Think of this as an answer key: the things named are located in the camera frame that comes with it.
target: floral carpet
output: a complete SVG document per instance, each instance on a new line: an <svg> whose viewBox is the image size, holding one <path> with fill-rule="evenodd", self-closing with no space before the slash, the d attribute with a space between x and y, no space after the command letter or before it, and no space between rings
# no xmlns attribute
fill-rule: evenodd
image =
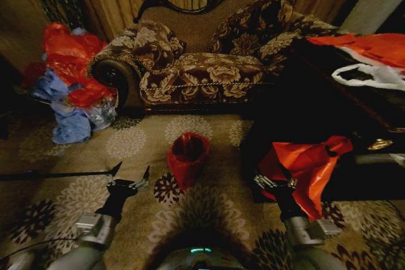
<svg viewBox="0 0 405 270"><path fill-rule="evenodd" d="M228 243L250 269L290 269L293 255L277 205L254 203L240 176L238 145L251 125L238 115L119 118L86 143L54 145L51 116L15 116L9 139L0 142L2 173L104 171L123 161L117 178L137 181L150 165L149 186L125 204L104 255L107 269L153 268L165 246L174 248L179 236L188 242L183 236L190 233L197 241L198 231L213 235L213 246ZM166 153L187 131L210 139L211 152L197 183L181 191ZM2 182L0 257L44 240L75 238L81 213L94 212L105 201L106 182L103 176ZM324 217L342 233L323 248L350 270L405 269L404 213L403 200L324 202ZM46 267L72 246L73 241L59 240L32 247L33 269Z"/></svg>

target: black furniture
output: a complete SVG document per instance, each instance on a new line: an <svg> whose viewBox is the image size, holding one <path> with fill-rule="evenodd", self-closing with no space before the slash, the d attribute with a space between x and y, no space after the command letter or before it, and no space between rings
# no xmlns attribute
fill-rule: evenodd
<svg viewBox="0 0 405 270"><path fill-rule="evenodd" d="M354 150L340 158L323 200L405 198L405 168L389 155L405 153L405 92L346 87L330 76L354 63L334 47L306 40L293 44L280 83L266 93L266 111L258 106L241 144L247 180L272 142L317 143L343 135L352 140Z"/></svg>

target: pile of plastic bags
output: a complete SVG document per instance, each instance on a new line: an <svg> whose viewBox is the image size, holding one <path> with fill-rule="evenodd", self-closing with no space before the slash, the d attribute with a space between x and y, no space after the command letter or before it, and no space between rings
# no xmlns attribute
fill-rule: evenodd
<svg viewBox="0 0 405 270"><path fill-rule="evenodd" d="M44 34L44 62L25 68L22 86L32 87L31 95L55 111L57 144L86 141L116 117L115 90L87 75L88 62L105 45L81 28L71 33L63 24L51 23Z"/></svg>

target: blue plastic bag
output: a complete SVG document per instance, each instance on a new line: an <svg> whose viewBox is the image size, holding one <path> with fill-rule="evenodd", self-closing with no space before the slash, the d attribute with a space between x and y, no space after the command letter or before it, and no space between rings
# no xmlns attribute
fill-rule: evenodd
<svg viewBox="0 0 405 270"><path fill-rule="evenodd" d="M55 112L56 121L58 117L68 117L75 113L84 114L83 109L68 103L67 96L56 96L51 102L51 108Z"/></svg>
<svg viewBox="0 0 405 270"><path fill-rule="evenodd" d="M55 117L58 125L53 129L53 142L72 144L90 138L90 121L83 111L75 111L67 117L56 113Z"/></svg>
<svg viewBox="0 0 405 270"><path fill-rule="evenodd" d="M50 69L46 69L45 75L35 82L34 91L31 93L32 96L47 101L53 100L56 96L68 94L68 86Z"/></svg>
<svg viewBox="0 0 405 270"><path fill-rule="evenodd" d="M92 131L96 132L107 128L116 118L113 102L107 102L101 107L90 107L84 109L91 122Z"/></svg>

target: sofa backrest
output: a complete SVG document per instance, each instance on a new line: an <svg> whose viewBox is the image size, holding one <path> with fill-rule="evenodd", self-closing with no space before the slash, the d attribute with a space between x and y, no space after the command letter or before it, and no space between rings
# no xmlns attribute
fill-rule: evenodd
<svg viewBox="0 0 405 270"><path fill-rule="evenodd" d="M216 28L226 17L255 0L211 0L198 10L177 8L169 0L145 0L138 20L159 21L187 43L186 52L204 52Z"/></svg>

